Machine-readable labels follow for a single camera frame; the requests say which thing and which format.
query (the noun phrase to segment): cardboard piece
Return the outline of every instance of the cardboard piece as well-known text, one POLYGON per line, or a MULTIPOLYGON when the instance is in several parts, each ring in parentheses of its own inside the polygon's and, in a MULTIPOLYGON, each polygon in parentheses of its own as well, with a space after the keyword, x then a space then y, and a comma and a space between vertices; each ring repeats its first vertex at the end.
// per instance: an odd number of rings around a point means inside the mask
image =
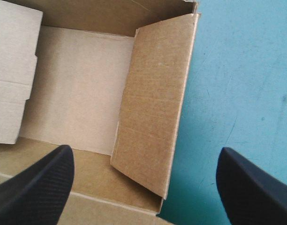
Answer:
POLYGON ((20 136, 111 155, 133 41, 42 26, 20 136))
MULTIPOLYGON (((58 145, 19 137, 15 145, 0 144, 0 173, 15 176, 58 145)), ((110 156, 73 150, 72 191, 156 214, 161 198, 110 165, 110 156)))
POLYGON ((30 97, 42 12, 0 1, 0 143, 14 144, 30 97))
POLYGON ((198 14, 139 28, 111 165, 166 199, 198 14))
POLYGON ((192 13, 183 0, 8 0, 44 12, 43 25, 134 36, 139 27, 192 13))

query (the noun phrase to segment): blue painted surface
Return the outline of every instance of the blue painted surface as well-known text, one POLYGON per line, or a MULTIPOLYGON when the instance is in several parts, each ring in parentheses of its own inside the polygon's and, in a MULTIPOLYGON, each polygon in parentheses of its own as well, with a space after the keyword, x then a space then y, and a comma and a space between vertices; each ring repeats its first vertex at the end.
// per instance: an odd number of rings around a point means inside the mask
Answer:
POLYGON ((215 184, 229 146, 287 184, 287 0, 201 0, 168 199, 178 225, 229 225, 215 184))

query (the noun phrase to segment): black textured object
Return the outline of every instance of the black textured object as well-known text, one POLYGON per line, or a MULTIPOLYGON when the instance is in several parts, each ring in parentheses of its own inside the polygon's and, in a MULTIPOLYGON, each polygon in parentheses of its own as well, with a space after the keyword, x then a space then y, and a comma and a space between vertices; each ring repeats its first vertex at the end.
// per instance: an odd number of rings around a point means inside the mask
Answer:
POLYGON ((73 152, 62 145, 0 184, 0 225, 56 225, 73 180, 73 152))
POLYGON ((287 225, 287 186, 231 148, 223 148, 217 187, 233 225, 287 225))

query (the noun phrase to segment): cardboard box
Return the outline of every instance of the cardboard box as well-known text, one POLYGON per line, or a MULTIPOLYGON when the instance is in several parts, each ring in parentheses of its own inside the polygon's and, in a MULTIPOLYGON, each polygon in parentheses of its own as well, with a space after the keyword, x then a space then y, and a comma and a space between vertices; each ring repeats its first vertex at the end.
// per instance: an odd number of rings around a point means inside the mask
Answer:
MULTIPOLYGON (((44 14, 20 138, 0 144, 0 175, 13 176, 69 144, 76 176, 60 222, 165 224, 155 215, 167 198, 196 3, 10 2, 44 14)), ((10 88, 12 99, 12 90, 24 91, 10 88)))

